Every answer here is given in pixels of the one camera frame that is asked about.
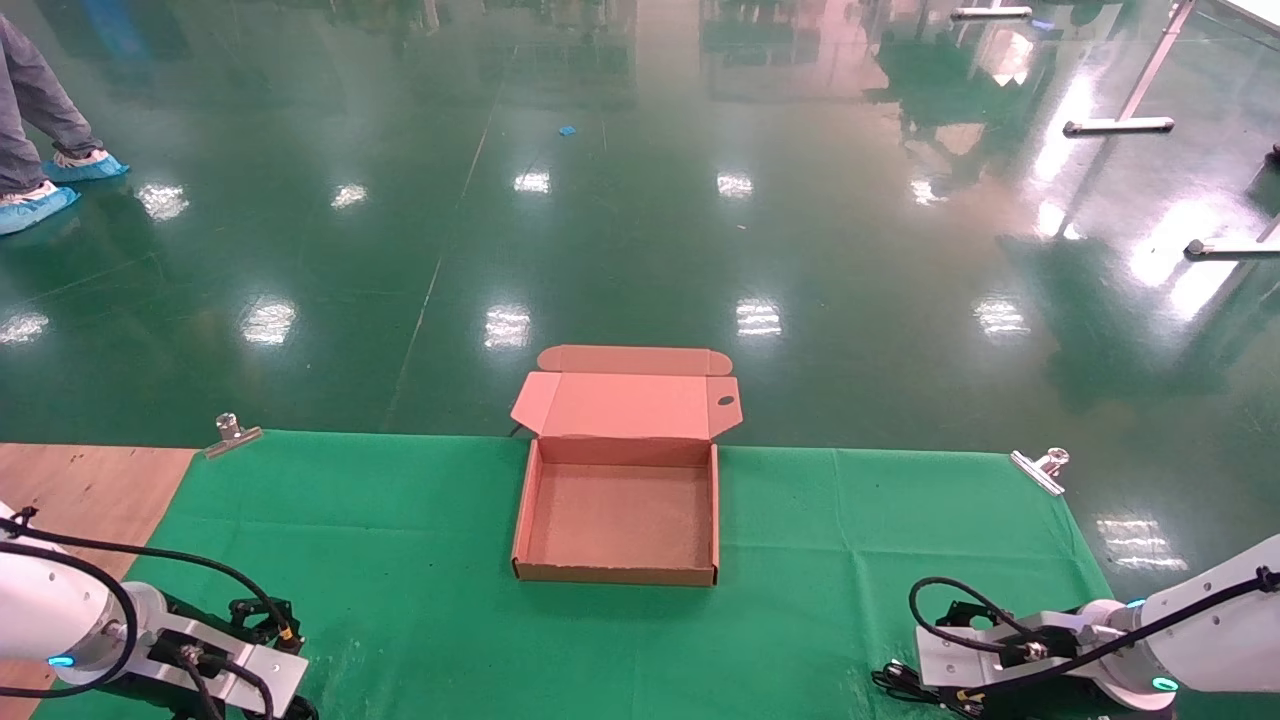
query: metal stand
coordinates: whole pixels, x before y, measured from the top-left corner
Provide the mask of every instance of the metal stand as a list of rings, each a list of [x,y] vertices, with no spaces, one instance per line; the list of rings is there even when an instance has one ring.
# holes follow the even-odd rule
[[[1129,94],[1129,99],[1125,100],[1124,109],[1120,110],[1119,117],[1112,120],[1071,120],[1062,128],[1062,133],[1079,136],[1112,132],[1172,131],[1172,118],[1134,118],[1133,114],[1138,111],[1138,105],[1142,104],[1142,97],[1147,95],[1147,88],[1151,87],[1151,82],[1156,79],[1156,74],[1160,72],[1160,65],[1165,64],[1165,58],[1174,47],[1174,41],[1178,40],[1178,35],[1183,32],[1183,24],[1187,23],[1187,18],[1189,18],[1194,10],[1196,0],[1183,0],[1183,4],[1174,10],[1174,17],[1170,18],[1169,24],[1165,27],[1165,35],[1161,36],[1160,44],[1156,45],[1156,51],[1151,54],[1149,59],[1147,59],[1147,67],[1144,67],[1142,69],[1142,74],[1138,76],[1138,82],[1133,86],[1133,91]]]
[[[1280,255],[1280,215],[1271,220],[1267,229],[1262,231],[1258,240],[1253,242],[1203,242],[1193,240],[1187,246],[1185,252],[1197,259],[1211,259],[1213,255],[1225,256],[1225,260],[1239,259],[1240,255]]]
[[[1032,17],[1032,9],[1027,5],[1001,8],[1000,0],[995,8],[956,8],[951,10],[952,20],[1010,20]]]

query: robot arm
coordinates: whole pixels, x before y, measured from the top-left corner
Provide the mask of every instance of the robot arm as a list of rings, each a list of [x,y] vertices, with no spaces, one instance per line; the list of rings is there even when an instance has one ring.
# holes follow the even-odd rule
[[[0,502],[0,516],[17,515]],[[0,543],[65,551],[51,543],[0,534]],[[0,657],[59,657],[101,628],[110,593],[99,580],[59,562],[0,553]]]
[[[268,598],[228,569],[260,598],[232,602],[228,621],[146,583],[116,583],[51,539],[172,559],[193,556],[52,536],[14,523],[18,516],[0,503],[0,659],[46,661],[72,688],[0,688],[0,694],[64,697],[97,688],[166,707],[175,716],[220,720],[232,706],[257,715],[270,708],[269,715],[284,720],[315,717],[311,703],[296,694],[307,661],[297,655],[302,641],[294,635],[288,602]],[[248,616],[261,614],[271,618],[244,625]]]
[[[1064,706],[1082,717],[1157,711],[1181,687],[1280,692],[1280,575],[1270,568],[1280,568],[1280,536],[1146,600],[1097,600],[1020,619],[1034,637],[996,618],[995,626],[974,629],[983,607],[955,603],[937,626],[916,628],[919,676],[891,664],[877,683],[909,678],[922,697],[972,717]]]

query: person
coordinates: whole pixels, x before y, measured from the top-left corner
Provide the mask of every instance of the person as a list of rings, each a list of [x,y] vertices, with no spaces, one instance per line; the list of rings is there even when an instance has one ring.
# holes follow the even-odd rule
[[[0,13],[0,236],[29,228],[68,208],[79,193],[55,183],[128,172],[93,137],[40,50]],[[40,161],[27,120],[54,140],[54,159]]]

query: green tablecloth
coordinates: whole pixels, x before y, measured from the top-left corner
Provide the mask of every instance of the green tablecloth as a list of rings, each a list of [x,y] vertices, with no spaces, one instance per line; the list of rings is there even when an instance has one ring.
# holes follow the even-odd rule
[[[1110,596],[1066,503],[1002,455],[763,447],[721,448],[719,587],[520,583],[527,447],[269,430],[197,457],[151,542],[293,601],[325,720],[940,720],[867,679],[914,661],[916,579],[1015,614]],[[152,559],[131,578],[206,610],[247,594]],[[929,591],[925,615],[952,598]],[[37,720],[166,717],[93,693],[41,705]]]

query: box lid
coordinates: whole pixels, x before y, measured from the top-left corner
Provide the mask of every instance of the box lid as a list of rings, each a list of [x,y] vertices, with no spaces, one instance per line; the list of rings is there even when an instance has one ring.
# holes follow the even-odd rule
[[[733,364],[712,350],[561,345],[538,366],[511,416],[543,437],[709,441],[742,421]]]

